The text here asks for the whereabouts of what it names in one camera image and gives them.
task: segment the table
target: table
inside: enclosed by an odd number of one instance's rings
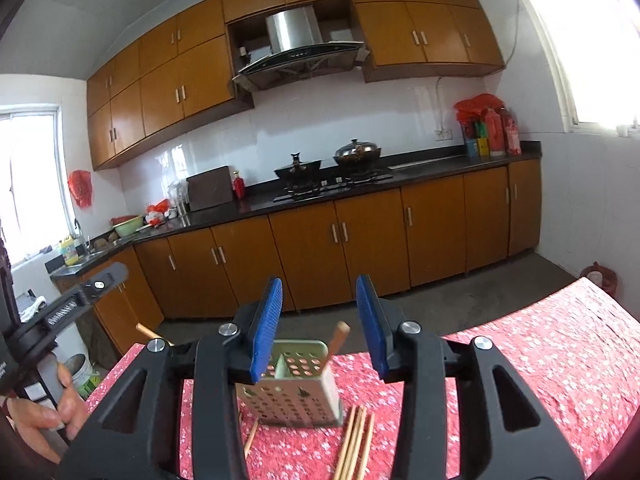
[[[616,445],[640,402],[640,325],[586,278],[523,310],[447,338],[468,342],[491,338],[552,415],[588,476]],[[144,348],[133,346],[87,400],[95,409],[122,371]],[[369,355],[348,354],[332,363],[346,407],[364,404],[376,413],[366,479],[389,477],[398,433],[402,384],[384,384]],[[191,471],[191,403],[187,381],[180,418],[180,474]],[[253,423],[246,408],[242,434]],[[460,464],[455,383],[447,380],[447,475]],[[342,429],[258,428],[247,457],[251,478],[326,480],[331,478]]]

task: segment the black countertop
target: black countertop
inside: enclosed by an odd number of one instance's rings
[[[114,254],[119,253],[125,248],[149,240],[155,240],[156,238],[163,238],[187,231],[241,220],[243,218],[275,213],[277,211],[294,209],[320,202],[341,200],[343,198],[375,193],[386,189],[395,189],[401,186],[406,186],[407,184],[426,182],[428,180],[433,180],[434,178],[469,173],[471,171],[488,170],[490,168],[499,168],[501,166],[506,166],[511,162],[540,158],[540,156],[542,156],[540,152],[540,144],[536,142],[526,142],[523,143],[522,155],[479,158],[469,158],[465,155],[459,155],[441,158],[438,160],[426,160],[413,166],[392,170],[393,177],[386,180],[380,180],[371,184],[363,184],[357,187],[338,188],[331,190],[330,192],[324,192],[321,196],[301,201],[289,200],[274,202],[273,199],[278,195],[281,195],[282,190],[264,190],[252,196],[248,196],[239,202],[229,202],[217,207],[191,212],[181,219],[176,218],[169,220],[157,228],[145,229],[139,234],[133,236],[127,242],[123,242],[112,250],[101,253],[99,256],[90,259],[80,266],[61,267],[55,270],[50,274],[50,277],[52,280],[56,280],[81,276],[94,267],[104,263]]]

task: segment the power outlet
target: power outlet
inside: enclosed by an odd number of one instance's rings
[[[452,140],[453,132],[451,130],[436,130],[436,140]]]

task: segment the backsplash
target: backsplash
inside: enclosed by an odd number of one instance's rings
[[[239,170],[250,186],[276,178],[273,170],[301,160],[333,165],[352,138],[371,140],[382,155],[462,144],[452,106],[485,92],[482,78],[414,78],[365,84],[359,69],[254,94],[255,109],[177,137],[122,165],[131,213],[162,200],[178,178],[219,166]],[[435,130],[453,131],[437,141]]]

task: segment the human hand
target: human hand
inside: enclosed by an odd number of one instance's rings
[[[66,436],[73,440],[89,416],[84,400],[74,389],[71,372],[60,363],[58,379],[64,386],[64,392],[57,410],[40,406],[28,399],[7,399],[7,408],[18,434],[31,449],[55,464],[60,463],[60,457],[51,449],[40,429],[52,430],[64,423]]]

